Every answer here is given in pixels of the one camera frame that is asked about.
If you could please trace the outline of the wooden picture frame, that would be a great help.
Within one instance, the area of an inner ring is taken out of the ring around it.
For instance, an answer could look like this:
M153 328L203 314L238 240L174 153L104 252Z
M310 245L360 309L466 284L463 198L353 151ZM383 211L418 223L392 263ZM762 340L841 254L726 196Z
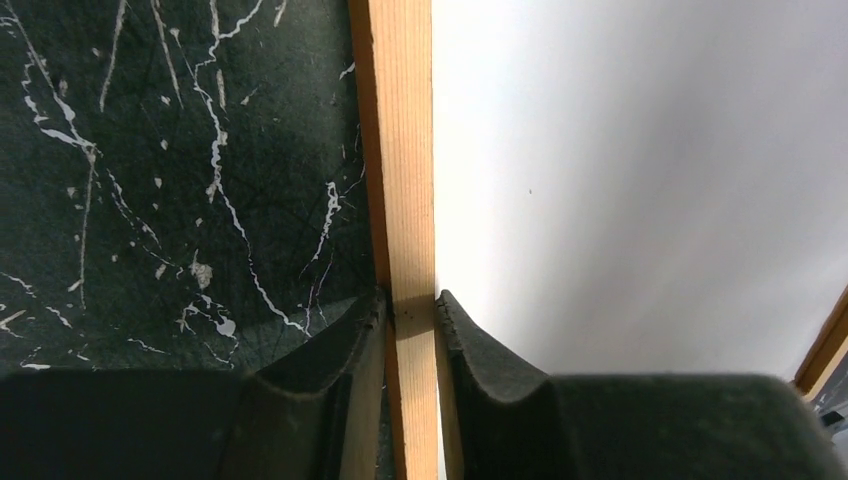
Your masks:
M396 472L461 479L464 459L436 307L432 5L349 5Z

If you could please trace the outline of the printed photo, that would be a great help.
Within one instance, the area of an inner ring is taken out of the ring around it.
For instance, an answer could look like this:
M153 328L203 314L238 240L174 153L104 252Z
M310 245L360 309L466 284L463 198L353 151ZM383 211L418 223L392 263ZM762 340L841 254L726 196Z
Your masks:
M549 375L798 394L847 284L845 2L438 1L433 64L441 293Z

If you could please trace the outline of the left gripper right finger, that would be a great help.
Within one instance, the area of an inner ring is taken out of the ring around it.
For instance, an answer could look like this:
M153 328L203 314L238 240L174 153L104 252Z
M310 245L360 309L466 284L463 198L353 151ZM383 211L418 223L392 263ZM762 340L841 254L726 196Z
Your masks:
M481 329L448 291L436 308L456 415L452 479L843 479L820 420L762 375L549 375Z

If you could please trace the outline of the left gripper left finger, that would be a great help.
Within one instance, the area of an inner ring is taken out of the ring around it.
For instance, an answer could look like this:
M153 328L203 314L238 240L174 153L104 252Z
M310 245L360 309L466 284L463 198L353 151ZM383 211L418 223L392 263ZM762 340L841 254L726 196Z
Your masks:
M374 290L254 373L58 370L1 381L5 479L371 479L387 302Z

